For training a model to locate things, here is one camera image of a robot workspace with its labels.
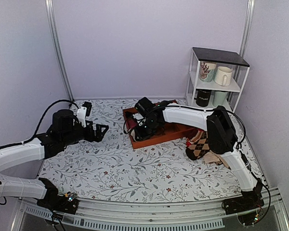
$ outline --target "mug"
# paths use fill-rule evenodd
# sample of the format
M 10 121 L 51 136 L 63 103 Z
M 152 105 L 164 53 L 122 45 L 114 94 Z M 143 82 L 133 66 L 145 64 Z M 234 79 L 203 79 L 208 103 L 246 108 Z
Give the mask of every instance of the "mug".
M 214 78 L 215 83 L 222 86 L 229 86 L 231 83 L 232 70 L 226 66 L 219 66 Z
M 213 106 L 217 107 L 219 105 L 223 105 L 227 98 L 227 91 L 218 91 L 216 90 L 214 93 L 214 98 L 213 98 Z
M 200 107 L 206 107 L 209 105 L 211 96 L 211 90 L 199 89 L 196 98 L 196 104 Z
M 203 82 L 211 82 L 214 78 L 216 63 L 200 63 L 200 80 Z

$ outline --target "white mug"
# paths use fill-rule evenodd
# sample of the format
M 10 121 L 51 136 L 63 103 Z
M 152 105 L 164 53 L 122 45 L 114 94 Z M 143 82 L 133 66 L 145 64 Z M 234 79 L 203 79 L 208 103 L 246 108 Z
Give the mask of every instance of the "white mug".
M 219 66 L 214 78 L 215 83 L 222 86 L 229 86 L 231 83 L 232 70 L 226 66 Z

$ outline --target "black cable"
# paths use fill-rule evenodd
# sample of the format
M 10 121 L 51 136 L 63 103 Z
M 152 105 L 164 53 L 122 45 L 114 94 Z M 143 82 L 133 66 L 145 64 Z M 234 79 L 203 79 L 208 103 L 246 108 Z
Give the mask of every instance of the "black cable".
M 29 143 L 29 142 L 33 141 L 33 139 L 35 138 L 35 136 L 36 136 L 37 133 L 38 133 L 39 127 L 40 127 L 40 125 L 41 125 L 41 123 L 42 123 L 42 121 L 43 121 L 46 113 L 48 112 L 48 110 L 49 110 L 51 107 L 53 107 L 55 104 L 61 103 L 61 102 L 71 103 L 72 105 L 75 105 L 77 108 L 79 108 L 76 103 L 74 103 L 73 101 L 70 101 L 70 100 L 57 100 L 56 102 L 53 102 L 53 103 L 52 103 L 51 105 L 49 105 L 49 106 L 46 108 L 46 110 L 44 111 L 41 119 L 39 120 L 39 123 L 38 123 L 38 125 L 37 125 L 37 128 L 35 129 L 32 137 L 31 137 L 30 139 L 25 140 L 25 141 L 23 141 L 23 142 L 10 143 L 10 144 L 6 144 L 6 145 L 3 145 L 3 146 L 0 146 L 0 149 L 9 148 L 9 147 L 14 147 L 14 146 L 22 145 L 22 144 Z
M 125 121 L 124 121 L 124 124 L 123 124 L 123 132 L 124 134 L 128 134 L 129 132 L 125 130 L 125 125 L 126 125 L 126 122 L 130 119 L 131 117 L 128 117 Z
M 52 213 L 52 222 L 53 222 L 53 228 L 56 230 L 56 231 L 59 231 L 56 227 L 56 224 L 54 222 L 54 219 L 53 218 L 56 218 L 62 228 L 63 231 L 66 231 L 66 229 L 64 228 L 62 222 L 61 222 L 61 219 L 58 217 L 58 214 L 56 214 L 53 209 L 51 208 L 51 206 L 49 204 L 46 204 L 46 203 L 43 203 L 44 206 Z
M 204 110 L 204 109 L 198 109 L 198 108 L 188 107 L 188 106 L 183 106 L 183 105 L 166 105 L 166 106 L 161 106 L 161 107 L 157 106 L 157 107 L 153 108 L 150 112 L 147 113 L 147 115 L 145 117 L 147 117 L 149 114 L 153 113 L 154 111 L 157 111 L 157 110 L 162 109 L 162 108 L 167 108 L 167 107 L 186 108 L 186 109 L 191 109 L 191 110 L 200 111 L 200 112 L 224 111 L 224 112 L 232 114 L 236 119 L 238 119 L 239 123 L 242 125 L 242 128 L 243 128 L 243 137 L 240 141 L 237 142 L 237 149 L 242 147 L 242 142 L 246 138 L 246 128 L 245 128 L 245 125 L 244 125 L 242 119 L 239 116 L 237 116 L 235 113 L 228 111 L 226 109 L 220 109 L 220 108 L 213 108 L 213 109 L 209 109 L 209 110 Z
M 58 215 L 57 215 L 55 212 L 53 212 L 53 211 L 51 211 L 51 213 L 53 214 L 53 215 L 52 215 L 52 220 L 53 220 L 53 227 L 54 227 L 54 229 L 55 229 L 56 231 L 59 231 L 59 230 L 57 229 L 57 227 L 55 226 L 54 219 L 53 219 L 53 218 L 56 218 L 56 219 L 58 220 L 58 222 L 59 222 L 62 230 L 63 230 L 63 231 L 66 231 L 66 229 L 64 228 L 64 226 L 63 226 L 63 224 L 62 224 L 62 222 L 61 222 L 61 219 L 58 217 Z
M 0 202 L 0 205 L 6 205 L 7 203 L 5 196 L 3 198 L 4 198 L 4 202 L 3 203 Z
M 268 189 L 268 187 L 266 187 L 266 186 L 262 183 L 261 180 L 258 180 L 258 178 L 255 176 L 255 174 L 254 174 L 253 172 L 251 172 L 251 174 L 252 174 L 252 176 L 253 176 L 257 181 L 259 181 L 259 182 L 262 184 L 262 186 L 268 191 L 268 194 L 269 194 L 269 205 L 268 205 L 268 208 L 267 208 L 265 214 L 264 214 L 259 220 L 257 220 L 257 221 L 254 223 L 254 224 L 256 224 L 256 223 L 259 223 L 259 222 L 265 217 L 265 215 L 269 212 L 269 210 L 270 210 L 270 206 L 271 206 L 271 193 L 270 193 L 270 190 Z

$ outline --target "black bracket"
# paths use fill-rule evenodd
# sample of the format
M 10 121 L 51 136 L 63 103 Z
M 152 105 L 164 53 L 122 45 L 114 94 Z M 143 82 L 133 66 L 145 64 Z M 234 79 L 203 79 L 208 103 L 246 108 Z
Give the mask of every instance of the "black bracket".
M 47 208 L 50 211 L 59 211 L 63 213 L 76 214 L 79 200 L 70 200 L 65 195 L 59 196 L 58 189 L 46 178 L 39 178 L 47 189 L 44 199 L 39 199 L 37 205 Z
M 86 120 L 87 126 L 84 131 L 84 140 L 88 142 L 101 142 L 109 130 L 108 125 L 95 124 L 96 130 L 93 129 L 93 122 Z

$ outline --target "cloth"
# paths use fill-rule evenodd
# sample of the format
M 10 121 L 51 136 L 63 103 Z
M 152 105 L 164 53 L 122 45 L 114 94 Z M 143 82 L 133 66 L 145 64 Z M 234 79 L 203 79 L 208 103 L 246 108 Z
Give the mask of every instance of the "cloth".
M 227 162 L 221 158 L 220 155 L 215 154 L 212 151 L 207 152 L 204 156 L 203 156 L 203 160 L 205 162 L 205 164 L 212 164 L 215 163 L 216 165 L 225 165 L 226 168 L 230 169 L 229 165 L 227 164 Z
M 194 137 L 188 138 L 185 153 L 191 160 L 198 160 L 203 157 L 209 150 L 207 132 L 198 129 Z
M 229 168 L 227 162 L 222 159 L 220 155 L 210 151 L 207 132 L 201 129 L 191 132 L 191 134 L 187 136 L 186 146 L 186 155 L 191 160 L 198 160 L 203 157 L 206 164 L 224 164 L 226 168 Z

